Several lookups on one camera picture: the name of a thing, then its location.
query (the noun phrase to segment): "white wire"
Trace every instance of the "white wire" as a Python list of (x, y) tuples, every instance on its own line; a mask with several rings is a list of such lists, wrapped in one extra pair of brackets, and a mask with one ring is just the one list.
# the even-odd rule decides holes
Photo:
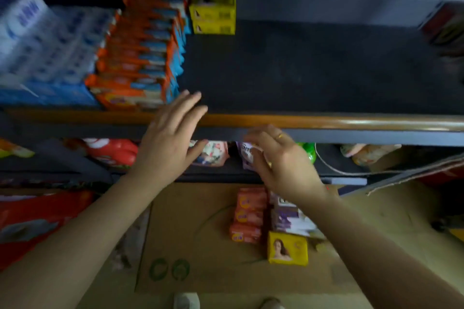
[(324, 159), (322, 159), (322, 157), (319, 155), (319, 152), (317, 151), (317, 143), (314, 143), (314, 150), (316, 152), (317, 157), (322, 161), (322, 163), (325, 166), (327, 166), (332, 171), (335, 171), (339, 173), (340, 175), (345, 175), (345, 176), (370, 176), (370, 175), (379, 175), (379, 174), (400, 174), (403, 172), (413, 172), (413, 171), (420, 172), (424, 170), (424, 168), (427, 168), (427, 170), (430, 170), (430, 169), (434, 169), (434, 168), (437, 168), (443, 165), (450, 164), (452, 162), (462, 162), (464, 159), (464, 158), (456, 158), (456, 159), (447, 160), (445, 162), (439, 162), (437, 164), (432, 164), (429, 166), (422, 166), (421, 168), (407, 169), (407, 170), (385, 170), (385, 171), (378, 171), (378, 172), (344, 172), (344, 171), (340, 171), (334, 168), (333, 166), (329, 165)]

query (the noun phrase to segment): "left hand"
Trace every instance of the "left hand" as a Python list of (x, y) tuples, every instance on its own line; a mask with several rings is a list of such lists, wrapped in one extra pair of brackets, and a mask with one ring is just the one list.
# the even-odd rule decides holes
[(128, 173), (131, 179), (156, 186), (160, 191), (182, 175), (201, 154), (207, 141), (199, 141), (189, 148), (199, 120), (208, 111), (205, 105), (194, 107), (200, 99), (200, 92), (183, 91), (159, 110), (142, 138), (136, 162)]

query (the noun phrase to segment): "floor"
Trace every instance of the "floor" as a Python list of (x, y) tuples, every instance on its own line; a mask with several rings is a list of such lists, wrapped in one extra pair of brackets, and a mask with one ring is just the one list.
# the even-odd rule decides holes
[[(464, 293), (464, 242), (430, 228), (437, 213), (438, 195), (418, 182), (393, 186), (366, 195), (344, 197), (354, 210), (406, 252)], [(170, 308), (172, 295), (134, 293), (135, 273), (112, 272), (107, 262), (78, 309)], [(349, 295), (279, 295), (287, 309), (370, 308), (362, 293)], [(262, 295), (200, 294), (202, 309), (257, 308)]]

